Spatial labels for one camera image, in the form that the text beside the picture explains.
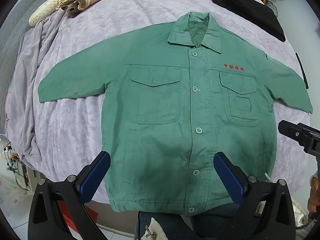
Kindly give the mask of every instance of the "jacket sleeve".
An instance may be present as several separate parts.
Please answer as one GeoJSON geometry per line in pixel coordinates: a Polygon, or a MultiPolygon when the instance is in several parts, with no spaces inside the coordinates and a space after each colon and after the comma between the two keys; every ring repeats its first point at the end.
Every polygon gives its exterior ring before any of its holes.
{"type": "Polygon", "coordinates": [[[312,105],[303,79],[294,70],[268,55],[265,62],[263,66],[259,66],[259,78],[273,101],[281,99],[287,106],[312,114],[312,105]]]}
{"type": "Polygon", "coordinates": [[[103,40],[57,63],[39,84],[40,103],[105,92],[123,69],[120,36],[103,40]]]}

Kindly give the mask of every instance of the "button placket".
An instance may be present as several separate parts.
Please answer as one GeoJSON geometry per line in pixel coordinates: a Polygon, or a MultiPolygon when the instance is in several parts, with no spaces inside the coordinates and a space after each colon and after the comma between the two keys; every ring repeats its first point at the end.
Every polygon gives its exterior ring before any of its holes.
{"type": "Polygon", "coordinates": [[[188,173],[188,185],[186,195],[186,215],[204,212],[206,205],[200,204],[199,197],[204,201],[208,198],[208,179],[210,178],[210,169],[203,167],[200,159],[210,157],[210,149],[214,148],[215,142],[208,142],[207,136],[212,134],[211,124],[211,94],[209,81],[209,68],[207,64],[207,55],[205,48],[196,48],[189,51],[190,63],[190,92],[191,92],[191,129],[192,129],[192,152],[190,157],[190,166],[188,173]],[[201,84],[201,91],[196,84],[201,84]]]}

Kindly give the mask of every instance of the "red box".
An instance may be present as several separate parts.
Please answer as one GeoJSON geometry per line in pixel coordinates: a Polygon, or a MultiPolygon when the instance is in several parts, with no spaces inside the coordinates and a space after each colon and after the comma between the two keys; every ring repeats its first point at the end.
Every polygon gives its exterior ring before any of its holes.
{"type": "MultiPolygon", "coordinates": [[[[68,211],[68,208],[66,206],[66,203],[64,201],[58,201],[58,204],[59,204],[59,207],[60,207],[60,210],[63,214],[63,217],[64,217],[64,220],[66,221],[67,225],[69,227],[71,227],[74,231],[78,232],[72,218],[71,218],[71,215],[68,211]]],[[[91,216],[92,220],[96,223],[97,222],[97,218],[98,218],[98,213],[97,212],[94,212],[92,209],[88,208],[88,207],[85,207],[86,210],[88,211],[89,215],[91,216]]]]}

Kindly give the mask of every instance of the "chest pocket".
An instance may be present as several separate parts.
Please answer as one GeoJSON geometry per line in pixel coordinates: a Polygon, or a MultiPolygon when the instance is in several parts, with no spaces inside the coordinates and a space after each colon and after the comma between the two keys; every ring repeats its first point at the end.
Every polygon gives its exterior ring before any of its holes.
{"type": "Polygon", "coordinates": [[[255,78],[220,72],[220,82],[229,121],[244,126],[259,125],[255,78]]]}
{"type": "Polygon", "coordinates": [[[181,112],[180,67],[131,65],[127,114],[140,124],[171,123],[181,112]]]}

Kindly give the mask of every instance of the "black folded garment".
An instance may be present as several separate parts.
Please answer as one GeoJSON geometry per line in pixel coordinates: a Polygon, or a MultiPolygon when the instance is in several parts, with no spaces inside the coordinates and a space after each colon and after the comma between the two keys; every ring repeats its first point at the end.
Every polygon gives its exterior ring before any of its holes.
{"type": "Polygon", "coordinates": [[[259,26],[278,40],[285,36],[275,14],[268,6],[255,0],[212,0],[215,4],[259,26]]]}

